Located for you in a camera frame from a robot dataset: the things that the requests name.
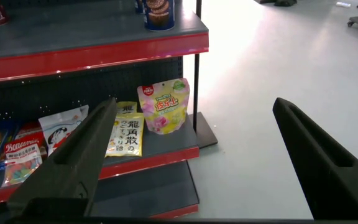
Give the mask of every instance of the red shelf edge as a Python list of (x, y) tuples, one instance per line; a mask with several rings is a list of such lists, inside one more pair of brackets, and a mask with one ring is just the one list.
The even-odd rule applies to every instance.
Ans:
[[(100, 180), (107, 179), (110, 177), (128, 174), (131, 172), (173, 164), (175, 162), (180, 162), (187, 159), (194, 159), (199, 157), (199, 155), (200, 155), (199, 147), (195, 146), (178, 152), (171, 152), (171, 153), (162, 154), (150, 158), (139, 159), (136, 161), (126, 162), (115, 166), (107, 166), (102, 168), (99, 179)], [(0, 203), (6, 202), (8, 198), (11, 196), (11, 194), (18, 187), (19, 185), (15, 185), (12, 187), (6, 187), (0, 189)]]
[(99, 180), (103, 180), (123, 174), (128, 174), (131, 172), (140, 171), (144, 169), (173, 164), (188, 159), (194, 159), (197, 158), (198, 156), (200, 156), (200, 151), (198, 146), (196, 146), (178, 152), (171, 152), (159, 156), (153, 156), (150, 158), (125, 162), (123, 164), (117, 164), (114, 166), (103, 167), (102, 171), (100, 172)]
[(191, 213), (198, 212), (198, 204), (190, 205), (184, 208), (179, 208), (173, 211), (164, 212), (158, 215), (152, 215), (151, 218), (176, 218), (184, 215), (189, 215)]
[(208, 33), (0, 58), (0, 82), (208, 52)]

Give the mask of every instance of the product logo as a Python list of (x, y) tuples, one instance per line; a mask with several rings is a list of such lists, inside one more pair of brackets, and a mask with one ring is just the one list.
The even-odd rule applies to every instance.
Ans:
[(162, 111), (179, 104), (179, 100), (171, 96), (171, 94), (162, 95), (156, 98), (157, 103), (154, 105), (157, 111)]
[(153, 89), (152, 85), (151, 86), (142, 86), (142, 89), (143, 89), (143, 93), (146, 96), (151, 96), (154, 93), (154, 89)]
[(7, 144), (5, 146), (5, 152), (9, 153), (9, 152), (12, 152), (12, 151), (16, 151), (18, 149), (21, 149), (21, 148), (26, 147), (26, 146), (30, 146), (32, 144), (38, 144), (38, 139), (33, 139), (33, 140), (30, 140), (30, 141), (24, 141), (24, 142), (18, 142), (18, 143), (15, 143), (15, 144)]

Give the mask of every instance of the shelving unit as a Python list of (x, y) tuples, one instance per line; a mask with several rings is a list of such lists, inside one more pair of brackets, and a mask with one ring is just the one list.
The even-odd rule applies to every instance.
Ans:
[[(163, 166), (187, 159), (197, 158), (199, 150), (197, 138), (190, 120), (176, 132), (162, 136), (144, 129), (142, 157), (108, 157), (104, 160), (99, 179)], [(0, 202), (5, 202), (18, 185), (1, 188), (4, 172), (0, 172)]]
[[(0, 26), (0, 120), (32, 120), (81, 105), (89, 105), (92, 110), (111, 97), (117, 101), (138, 101), (138, 86), (183, 77), (181, 56), (197, 54), (199, 58), (198, 53), (207, 52), (209, 47), (208, 28), (196, 14), (183, 8), (181, 0), (176, 0), (175, 27), (164, 32), (146, 30), (143, 17), (134, 12), (132, 1), (1, 2), (11, 20)], [(201, 1), (197, 3), (200, 16)], [(198, 65), (196, 59), (195, 110)], [(215, 143), (217, 140), (202, 116), (199, 124), (202, 129), (209, 129), (208, 135), (198, 134), (202, 131), (196, 128), (198, 118), (192, 118), (193, 124), (187, 117), (180, 130), (168, 135), (151, 133), (145, 128), (142, 157), (105, 160), (99, 176), (100, 192), (107, 192), (103, 187), (112, 186), (111, 183), (115, 186), (132, 181), (139, 184), (137, 188), (128, 188), (125, 195), (133, 204), (159, 205), (149, 213), (127, 206), (122, 208), (127, 209), (123, 214), (173, 218), (197, 211), (198, 198), (185, 160), (199, 156), (200, 142), (213, 144), (205, 140), (210, 136)], [(200, 141), (199, 136), (206, 138)], [(0, 172), (0, 186), (3, 175)], [(166, 183), (167, 188), (161, 189), (161, 183), (156, 181), (137, 195), (147, 177), (172, 180), (175, 185), (178, 180), (173, 176), (183, 177), (182, 185)], [(16, 188), (0, 188), (0, 203)], [(100, 210), (121, 200), (118, 194), (106, 195), (105, 200), (105, 193), (96, 194)]]

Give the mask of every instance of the gray floor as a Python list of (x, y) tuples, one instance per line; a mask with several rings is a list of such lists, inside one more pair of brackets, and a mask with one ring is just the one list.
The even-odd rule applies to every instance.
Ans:
[(273, 117), (278, 96), (358, 157), (358, 26), (346, 26), (358, 1), (298, 2), (203, 1), (199, 109), (219, 144), (190, 161), (201, 204), (187, 218), (312, 218)]

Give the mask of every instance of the black metal shelf post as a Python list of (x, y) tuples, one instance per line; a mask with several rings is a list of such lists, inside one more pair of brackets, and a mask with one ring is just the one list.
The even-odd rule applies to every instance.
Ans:
[[(196, 15), (201, 19), (201, 9), (203, 0), (196, 2)], [(194, 101), (193, 101), (193, 114), (190, 118), (193, 120), (193, 128), (197, 134), (198, 146), (200, 149), (212, 146), (218, 143), (216, 136), (209, 127), (208, 122), (205, 120), (203, 114), (198, 112), (198, 78), (200, 74), (200, 54), (195, 54), (194, 60)]]

